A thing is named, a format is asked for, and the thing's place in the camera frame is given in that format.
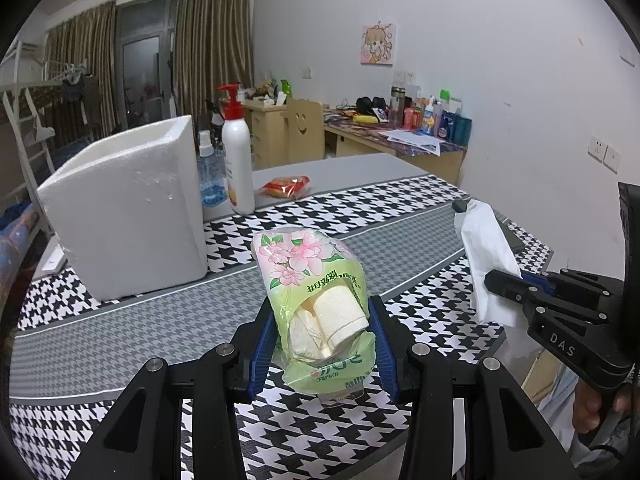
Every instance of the poster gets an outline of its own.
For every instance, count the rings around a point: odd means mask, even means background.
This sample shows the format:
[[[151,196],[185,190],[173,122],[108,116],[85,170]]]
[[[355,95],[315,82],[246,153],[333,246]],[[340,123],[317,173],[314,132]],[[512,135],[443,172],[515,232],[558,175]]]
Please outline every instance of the poster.
[[[380,23],[362,27],[360,63],[393,65],[396,49],[396,26]]]

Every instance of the white spray nozzle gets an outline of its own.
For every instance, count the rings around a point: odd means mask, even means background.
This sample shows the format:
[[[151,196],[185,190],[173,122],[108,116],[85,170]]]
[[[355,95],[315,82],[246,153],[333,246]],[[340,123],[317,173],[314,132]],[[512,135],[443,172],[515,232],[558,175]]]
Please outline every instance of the white spray nozzle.
[[[200,132],[200,156],[213,155],[213,145],[211,144],[211,135],[208,130]]]

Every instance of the cartoon girl drawing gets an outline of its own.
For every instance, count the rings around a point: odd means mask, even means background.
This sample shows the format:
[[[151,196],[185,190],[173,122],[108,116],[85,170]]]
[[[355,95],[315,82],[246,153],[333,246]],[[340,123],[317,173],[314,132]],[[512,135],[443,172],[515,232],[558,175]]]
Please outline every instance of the cartoon girl drawing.
[[[387,31],[390,26],[391,23],[385,26],[378,23],[364,31],[362,35],[362,62],[386,63],[391,59],[393,43],[389,40],[393,38],[393,34]]]

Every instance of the hand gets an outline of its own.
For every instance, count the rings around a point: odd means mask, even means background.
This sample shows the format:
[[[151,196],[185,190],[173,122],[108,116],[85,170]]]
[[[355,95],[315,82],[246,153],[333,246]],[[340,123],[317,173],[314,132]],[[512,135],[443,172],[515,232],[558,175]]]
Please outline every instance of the hand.
[[[640,388],[636,388],[636,412],[640,411]],[[575,387],[574,428],[578,433],[589,433],[600,425],[598,410],[602,404],[600,393],[582,379]],[[618,413],[631,411],[631,384],[624,384],[616,394],[613,410]]]

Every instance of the brown curtain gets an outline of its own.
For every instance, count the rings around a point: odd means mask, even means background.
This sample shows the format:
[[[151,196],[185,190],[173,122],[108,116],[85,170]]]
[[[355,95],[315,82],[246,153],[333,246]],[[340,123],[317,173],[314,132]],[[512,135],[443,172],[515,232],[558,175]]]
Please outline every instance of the brown curtain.
[[[249,0],[178,0],[174,92],[178,113],[199,117],[216,88],[254,85]]]
[[[98,79],[100,91],[100,131],[103,138],[116,131],[114,108],[113,43],[116,3],[107,2],[86,10],[52,28],[47,36],[45,61],[79,64],[88,62],[88,71]],[[46,111],[46,122],[56,131],[54,144],[62,146],[86,133],[78,102],[61,102]]]

